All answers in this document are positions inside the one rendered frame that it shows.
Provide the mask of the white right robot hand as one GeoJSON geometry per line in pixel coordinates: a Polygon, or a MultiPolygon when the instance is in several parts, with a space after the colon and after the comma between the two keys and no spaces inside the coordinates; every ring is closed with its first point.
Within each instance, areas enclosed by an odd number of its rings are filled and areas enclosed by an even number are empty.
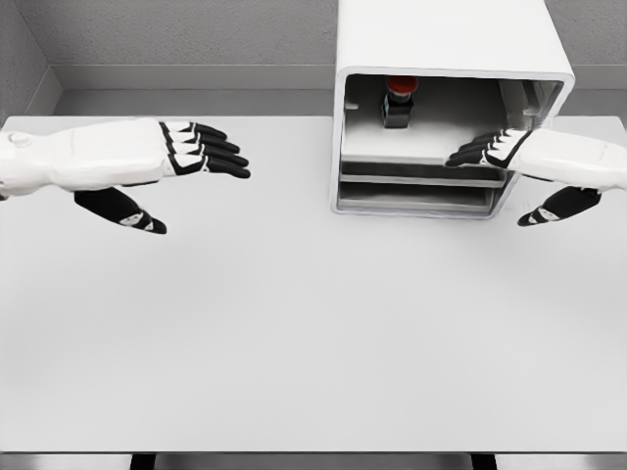
{"type": "Polygon", "coordinates": [[[608,176],[601,165],[607,149],[606,142],[594,138],[547,129],[504,128],[461,145],[445,165],[486,165],[563,183],[564,188],[517,221],[520,227],[530,227],[562,221],[599,204],[608,176]]]}

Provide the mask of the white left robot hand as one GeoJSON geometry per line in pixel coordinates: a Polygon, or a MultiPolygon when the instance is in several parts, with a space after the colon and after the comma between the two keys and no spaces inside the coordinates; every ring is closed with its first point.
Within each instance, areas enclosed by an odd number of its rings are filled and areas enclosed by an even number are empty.
{"type": "Polygon", "coordinates": [[[164,235],[166,225],[119,190],[200,172],[247,179],[249,161],[209,125],[151,117],[81,126],[46,137],[50,183],[117,225],[164,235]]]}

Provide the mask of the white cabinet drawer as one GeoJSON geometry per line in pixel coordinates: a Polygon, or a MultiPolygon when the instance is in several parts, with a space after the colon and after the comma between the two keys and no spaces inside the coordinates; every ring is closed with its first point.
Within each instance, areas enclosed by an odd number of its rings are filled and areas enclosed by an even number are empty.
{"type": "Polygon", "coordinates": [[[495,193],[494,189],[481,187],[342,183],[338,207],[343,210],[483,214],[491,210],[495,193]]]}
{"type": "Polygon", "coordinates": [[[347,125],[340,158],[347,163],[442,165],[461,145],[504,127],[502,122],[479,121],[412,121],[403,129],[347,125]]]}
{"type": "Polygon", "coordinates": [[[501,188],[507,172],[485,166],[429,164],[342,164],[340,181],[351,183],[501,188]]]}

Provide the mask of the white tabletop storage cabinet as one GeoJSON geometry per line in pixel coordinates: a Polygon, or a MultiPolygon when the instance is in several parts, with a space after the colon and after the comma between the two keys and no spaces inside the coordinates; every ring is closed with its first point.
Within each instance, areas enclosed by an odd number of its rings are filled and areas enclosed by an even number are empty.
{"type": "Polygon", "coordinates": [[[351,183],[340,181],[347,164],[340,158],[345,127],[384,127],[388,75],[418,80],[410,123],[502,122],[522,130],[551,123],[575,85],[545,0],[338,0],[330,179],[335,212],[489,219],[517,182],[506,170],[505,185],[491,188],[494,203],[483,214],[340,209],[339,187],[351,183]]]}

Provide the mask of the black red-button load switch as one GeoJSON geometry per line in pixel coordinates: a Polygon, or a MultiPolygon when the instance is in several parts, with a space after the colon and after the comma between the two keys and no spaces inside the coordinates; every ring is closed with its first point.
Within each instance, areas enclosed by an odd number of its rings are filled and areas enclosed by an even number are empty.
{"type": "Polygon", "coordinates": [[[387,92],[382,105],[385,128],[407,128],[413,107],[412,94],[418,87],[418,80],[410,75],[388,75],[387,92]]]}

